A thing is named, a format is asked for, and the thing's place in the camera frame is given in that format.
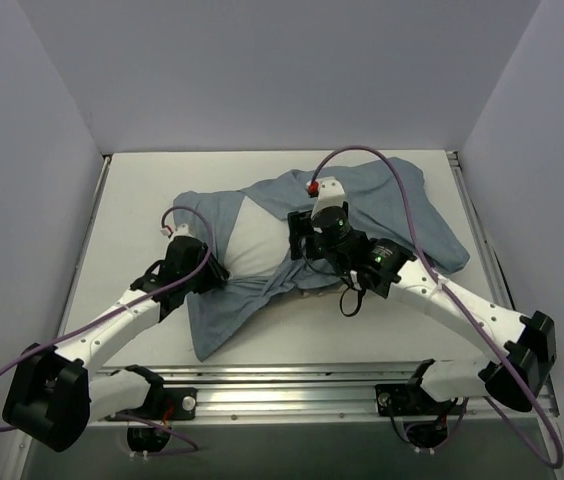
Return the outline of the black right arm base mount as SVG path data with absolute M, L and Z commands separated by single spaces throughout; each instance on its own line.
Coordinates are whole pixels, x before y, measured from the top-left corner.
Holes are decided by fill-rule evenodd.
M 406 383 L 375 385 L 376 406 L 380 416 L 442 416 L 458 415 L 458 399 L 438 402 L 422 388 Z

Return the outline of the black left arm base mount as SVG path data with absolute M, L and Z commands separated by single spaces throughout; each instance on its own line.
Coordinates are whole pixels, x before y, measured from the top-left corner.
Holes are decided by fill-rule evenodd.
M 129 415 L 156 422 L 189 421 L 196 416 L 198 390 L 193 387 L 162 387 L 149 393 L 144 404 L 135 409 L 123 409 L 109 416 Z

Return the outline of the white pillow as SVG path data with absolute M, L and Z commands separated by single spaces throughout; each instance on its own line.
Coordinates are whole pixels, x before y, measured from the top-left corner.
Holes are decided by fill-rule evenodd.
M 271 277 L 289 250 L 288 226 L 244 197 L 224 256 L 232 278 Z

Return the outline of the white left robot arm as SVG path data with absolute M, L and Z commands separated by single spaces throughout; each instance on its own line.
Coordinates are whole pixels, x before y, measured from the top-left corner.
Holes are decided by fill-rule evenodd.
M 225 286 L 228 271 L 210 247 L 177 236 L 163 259 L 135 279 L 91 324 L 22 352 L 2 411 L 3 420 L 56 452 L 72 446 L 87 425 L 130 415 L 154 420 L 166 411 L 163 378 L 130 365 L 101 377 L 100 369 L 131 340 L 180 308 L 189 294 Z

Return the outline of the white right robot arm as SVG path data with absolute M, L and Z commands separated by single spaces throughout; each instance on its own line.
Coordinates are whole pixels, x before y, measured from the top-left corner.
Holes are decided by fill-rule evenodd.
M 412 409 L 426 413 L 457 397 L 489 396 L 514 411 L 532 410 L 557 358 L 550 316 L 500 307 L 429 273 L 410 249 L 354 229 L 346 204 L 293 211 L 287 222 L 292 259 L 324 259 L 358 295 L 405 304 L 480 349 L 475 359 L 423 361 L 405 390 Z

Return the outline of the blue grey pillowcase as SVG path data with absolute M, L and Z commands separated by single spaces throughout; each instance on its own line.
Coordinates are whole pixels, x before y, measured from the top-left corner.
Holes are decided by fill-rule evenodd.
M 370 237 L 388 238 L 410 250 L 421 248 L 429 262 L 445 275 L 462 270 L 470 255 L 429 201 L 423 172 L 400 158 L 390 163 L 396 175 L 381 161 L 326 167 L 322 173 L 335 177 L 344 187 L 353 228 Z M 289 212 L 312 209 L 313 202 L 305 191 L 310 178 L 308 171 L 290 170 L 240 190 L 184 192 L 174 200 L 174 221 L 188 224 L 200 240 L 212 242 L 213 254 L 224 266 L 229 237 L 244 197 L 287 224 Z M 302 260 L 292 260 L 288 250 L 271 277 L 232 278 L 230 274 L 223 288 L 189 296 L 188 317 L 197 359 L 211 357 L 253 315 L 280 296 L 294 290 L 326 289 L 338 283 L 326 261 L 320 261 L 318 266 L 318 271 L 312 271 Z

